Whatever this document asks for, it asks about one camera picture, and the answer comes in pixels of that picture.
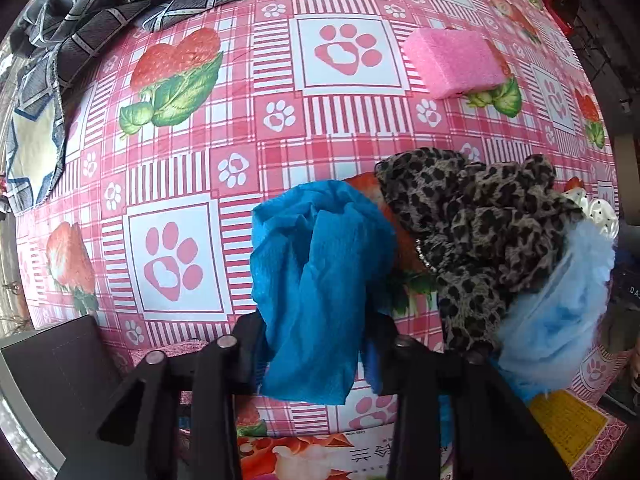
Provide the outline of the strawberry printed paper bag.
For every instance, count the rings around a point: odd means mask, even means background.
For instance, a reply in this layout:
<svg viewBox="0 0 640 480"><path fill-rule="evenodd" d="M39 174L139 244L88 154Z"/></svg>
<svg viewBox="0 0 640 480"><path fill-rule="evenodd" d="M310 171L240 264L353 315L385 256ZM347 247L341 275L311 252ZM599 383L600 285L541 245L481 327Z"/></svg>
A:
<svg viewBox="0 0 640 480"><path fill-rule="evenodd" d="M239 437L244 479L384 479L394 427L301 437Z"/></svg>

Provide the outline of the dark plaid star blanket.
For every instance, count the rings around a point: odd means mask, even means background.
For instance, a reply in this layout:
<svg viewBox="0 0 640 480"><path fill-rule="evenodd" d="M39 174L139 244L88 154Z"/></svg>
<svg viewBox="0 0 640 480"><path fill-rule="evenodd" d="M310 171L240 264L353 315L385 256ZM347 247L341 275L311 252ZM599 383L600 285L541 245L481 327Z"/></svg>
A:
<svg viewBox="0 0 640 480"><path fill-rule="evenodd" d="M6 192L14 214L39 206L64 168L63 96L130 24L159 32L236 0L35 0L14 30L26 65L4 129Z"/></svg>

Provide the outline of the pink foam sponge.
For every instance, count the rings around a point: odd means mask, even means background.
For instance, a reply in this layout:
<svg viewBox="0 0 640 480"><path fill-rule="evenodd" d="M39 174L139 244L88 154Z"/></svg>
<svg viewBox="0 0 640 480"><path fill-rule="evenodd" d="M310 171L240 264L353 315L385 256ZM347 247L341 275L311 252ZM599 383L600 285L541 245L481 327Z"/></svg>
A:
<svg viewBox="0 0 640 480"><path fill-rule="evenodd" d="M488 42L472 30L418 28L402 50L435 99L491 90L508 80Z"/></svg>

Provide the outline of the leopard print scarf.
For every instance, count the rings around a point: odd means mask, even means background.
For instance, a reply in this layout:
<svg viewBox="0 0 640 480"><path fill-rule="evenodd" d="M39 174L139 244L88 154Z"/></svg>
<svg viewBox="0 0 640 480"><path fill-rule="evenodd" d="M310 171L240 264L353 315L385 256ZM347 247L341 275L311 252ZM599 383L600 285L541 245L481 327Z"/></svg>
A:
<svg viewBox="0 0 640 480"><path fill-rule="evenodd" d="M374 174L434 276L444 344L458 353L498 348L513 301L546 284L568 231L585 218L555 191L555 170L541 154L487 165L417 148L378 162Z"/></svg>

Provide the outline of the blue mesh cloth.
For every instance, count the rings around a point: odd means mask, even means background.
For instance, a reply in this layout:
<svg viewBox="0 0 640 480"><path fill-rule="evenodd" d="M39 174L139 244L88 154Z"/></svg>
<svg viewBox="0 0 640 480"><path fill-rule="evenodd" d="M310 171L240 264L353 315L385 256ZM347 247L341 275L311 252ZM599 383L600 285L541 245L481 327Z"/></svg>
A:
<svg viewBox="0 0 640 480"><path fill-rule="evenodd" d="M344 181L301 184L252 212L252 298L266 326L260 392L335 405L356 377L367 310L382 304L394 228Z"/></svg>

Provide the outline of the pink strawberry paw tablecloth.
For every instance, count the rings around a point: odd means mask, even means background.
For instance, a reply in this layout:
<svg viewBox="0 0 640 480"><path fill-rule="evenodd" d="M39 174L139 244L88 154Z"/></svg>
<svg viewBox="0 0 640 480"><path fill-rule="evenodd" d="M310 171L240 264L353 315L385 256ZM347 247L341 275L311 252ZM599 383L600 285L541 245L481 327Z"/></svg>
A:
<svg viewBox="0 0 640 480"><path fill-rule="evenodd" d="M508 80L433 98L402 50L425 27L479 32ZM301 184L344 181L394 228L395 263L382 304L367 310L346 401L263 396L265 326L258 388L234 399L236 442L394 426L396 396L373 383L375 313L432 351L498 372L500 344L493 352L446 348L434 276L375 177L383 159L417 148L487 165L541 154L555 170L555 191L584 188L618 213L598 101L541 0L236 0L159 32L130 24L63 105L61 177L44 202L15 214L23 290L37 330L94 318L119 386L149 352L197 352L259 312L250 275L258 205ZM562 390L600 411L627 358L596 335ZM624 432L608 416L569 479L594 477Z"/></svg>

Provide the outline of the white polka dot cloth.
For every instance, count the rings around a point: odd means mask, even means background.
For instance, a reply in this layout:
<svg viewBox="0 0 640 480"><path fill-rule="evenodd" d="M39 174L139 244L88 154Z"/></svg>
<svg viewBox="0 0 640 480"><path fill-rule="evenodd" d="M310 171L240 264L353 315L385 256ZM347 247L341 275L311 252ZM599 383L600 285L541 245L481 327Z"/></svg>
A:
<svg viewBox="0 0 640 480"><path fill-rule="evenodd" d="M615 240L620 232L620 222L613 206L602 198L590 198L584 188L571 188L563 195L572 200L599 229L600 233Z"/></svg>

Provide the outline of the grey storage box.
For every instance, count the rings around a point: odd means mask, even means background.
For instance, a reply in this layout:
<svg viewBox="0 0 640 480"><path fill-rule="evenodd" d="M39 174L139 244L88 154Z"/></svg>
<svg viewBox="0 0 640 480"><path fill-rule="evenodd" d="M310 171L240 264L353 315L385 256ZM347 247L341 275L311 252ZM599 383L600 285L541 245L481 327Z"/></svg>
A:
<svg viewBox="0 0 640 480"><path fill-rule="evenodd" d="M122 381L89 315L1 341L1 456L53 479Z"/></svg>

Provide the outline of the yellow printed leaflet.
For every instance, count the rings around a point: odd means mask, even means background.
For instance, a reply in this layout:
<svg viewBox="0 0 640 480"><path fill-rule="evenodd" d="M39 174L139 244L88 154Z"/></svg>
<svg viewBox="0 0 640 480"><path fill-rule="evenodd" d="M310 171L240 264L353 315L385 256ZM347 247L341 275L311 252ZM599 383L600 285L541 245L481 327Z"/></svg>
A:
<svg viewBox="0 0 640 480"><path fill-rule="evenodd" d="M529 411L568 468L578 463L608 423L608 416L565 390L538 394Z"/></svg>

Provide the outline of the light blue fluffy fabric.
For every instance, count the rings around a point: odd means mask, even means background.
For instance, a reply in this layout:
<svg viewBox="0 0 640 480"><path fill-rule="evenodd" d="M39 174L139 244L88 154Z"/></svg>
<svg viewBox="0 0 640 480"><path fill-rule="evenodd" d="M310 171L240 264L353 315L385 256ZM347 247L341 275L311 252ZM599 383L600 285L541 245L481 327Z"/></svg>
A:
<svg viewBox="0 0 640 480"><path fill-rule="evenodd" d="M567 388L596 338L608 301L613 240L590 220L572 226L546 284L513 301L497 332L500 375L525 403Z"/></svg>

